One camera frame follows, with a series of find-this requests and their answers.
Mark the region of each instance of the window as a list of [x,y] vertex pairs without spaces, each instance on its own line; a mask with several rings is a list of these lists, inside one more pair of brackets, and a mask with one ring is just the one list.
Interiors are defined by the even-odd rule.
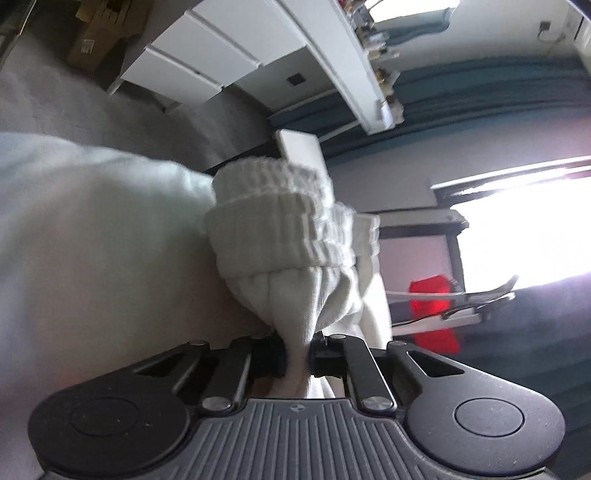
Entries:
[[376,23],[407,15],[434,12],[445,8],[455,8],[459,0],[367,0],[365,6]]
[[557,168],[456,192],[453,209],[470,223],[457,238],[467,290],[514,274],[525,288],[591,271],[589,173]]

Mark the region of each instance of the electrical outlet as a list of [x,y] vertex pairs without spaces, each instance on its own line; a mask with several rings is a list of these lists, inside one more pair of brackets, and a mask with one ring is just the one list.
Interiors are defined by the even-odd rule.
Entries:
[[539,30],[539,32],[540,33],[547,32],[550,29],[550,25],[551,24],[552,24],[552,22],[549,21],[549,20],[542,20],[540,22],[540,30]]

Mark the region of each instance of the cardboard box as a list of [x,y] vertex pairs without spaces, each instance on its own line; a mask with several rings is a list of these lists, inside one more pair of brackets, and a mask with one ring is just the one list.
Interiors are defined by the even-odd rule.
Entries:
[[66,61],[92,73],[120,38],[142,33],[151,0],[82,0],[76,16],[80,30]]

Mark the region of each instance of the logo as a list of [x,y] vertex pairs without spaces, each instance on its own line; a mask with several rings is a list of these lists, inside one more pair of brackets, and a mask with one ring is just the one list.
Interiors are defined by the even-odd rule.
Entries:
[[291,407],[290,410],[294,411],[295,413],[299,413],[301,411],[304,411],[306,409],[305,406],[303,406],[301,403],[294,403]]

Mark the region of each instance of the red cloth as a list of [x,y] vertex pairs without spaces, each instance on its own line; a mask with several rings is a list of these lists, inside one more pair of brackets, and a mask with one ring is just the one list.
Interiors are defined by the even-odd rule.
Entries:
[[[438,275],[411,282],[408,291],[411,293],[450,293],[452,284],[445,275]],[[452,306],[452,303],[450,300],[411,300],[410,306],[413,318],[419,319],[444,312]],[[451,329],[415,333],[413,337],[419,347],[435,353],[456,355],[460,352],[460,344]]]

